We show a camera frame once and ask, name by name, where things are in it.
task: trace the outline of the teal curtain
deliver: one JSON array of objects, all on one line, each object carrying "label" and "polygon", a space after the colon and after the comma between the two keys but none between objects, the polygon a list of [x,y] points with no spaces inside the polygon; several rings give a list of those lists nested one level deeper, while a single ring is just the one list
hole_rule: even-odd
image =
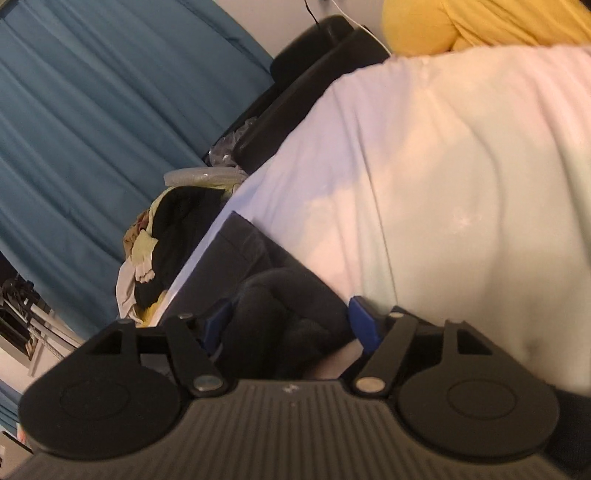
[{"label": "teal curtain", "polygon": [[0,11],[0,251],[80,336],[116,318],[122,237],[271,84],[211,0]]},{"label": "teal curtain", "polygon": [[0,426],[16,437],[21,394],[0,380]]}]

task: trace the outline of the plastic bag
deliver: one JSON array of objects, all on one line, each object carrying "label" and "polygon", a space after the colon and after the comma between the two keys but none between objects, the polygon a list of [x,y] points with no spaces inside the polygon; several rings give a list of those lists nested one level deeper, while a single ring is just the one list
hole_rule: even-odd
[{"label": "plastic bag", "polygon": [[169,171],[164,175],[167,187],[207,187],[233,193],[248,175],[236,167],[195,167]]},{"label": "plastic bag", "polygon": [[256,117],[249,118],[238,130],[220,138],[207,155],[209,164],[212,167],[235,167],[236,162],[232,158],[234,147],[254,122]]}]

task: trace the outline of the black leather sofa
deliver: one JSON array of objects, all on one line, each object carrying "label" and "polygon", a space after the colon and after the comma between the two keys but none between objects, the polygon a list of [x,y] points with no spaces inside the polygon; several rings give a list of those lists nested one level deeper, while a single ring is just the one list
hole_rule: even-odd
[{"label": "black leather sofa", "polygon": [[272,62],[275,83],[224,133],[238,129],[248,118],[258,118],[236,144],[236,163],[248,174],[255,172],[277,153],[332,82],[387,58],[378,42],[343,17],[328,17],[310,27]]}]

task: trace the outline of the yellow shirt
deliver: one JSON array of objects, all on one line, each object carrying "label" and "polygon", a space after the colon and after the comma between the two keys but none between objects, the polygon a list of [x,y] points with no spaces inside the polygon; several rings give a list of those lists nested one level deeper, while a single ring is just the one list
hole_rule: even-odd
[{"label": "yellow shirt", "polygon": [[385,0],[382,23],[394,53],[408,57],[591,43],[591,12],[580,0]]}]

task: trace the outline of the ribbed plastic surface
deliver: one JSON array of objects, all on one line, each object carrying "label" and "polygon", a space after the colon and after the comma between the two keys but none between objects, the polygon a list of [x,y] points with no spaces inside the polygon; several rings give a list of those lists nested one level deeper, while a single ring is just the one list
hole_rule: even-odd
[{"label": "ribbed plastic surface", "polygon": [[462,463],[409,437],[388,407],[338,382],[242,381],[195,401],[151,447],[114,460],[34,456],[11,480],[567,480],[542,457]]}]

